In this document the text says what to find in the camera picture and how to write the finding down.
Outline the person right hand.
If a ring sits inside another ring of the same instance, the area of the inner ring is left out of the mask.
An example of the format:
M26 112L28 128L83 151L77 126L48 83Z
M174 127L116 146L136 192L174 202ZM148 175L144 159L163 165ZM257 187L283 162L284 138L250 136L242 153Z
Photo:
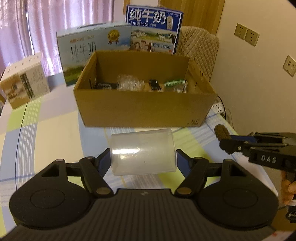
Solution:
M290 182L287 180L287 173L281 171L281 198L284 205L288 205L296 193L295 181Z

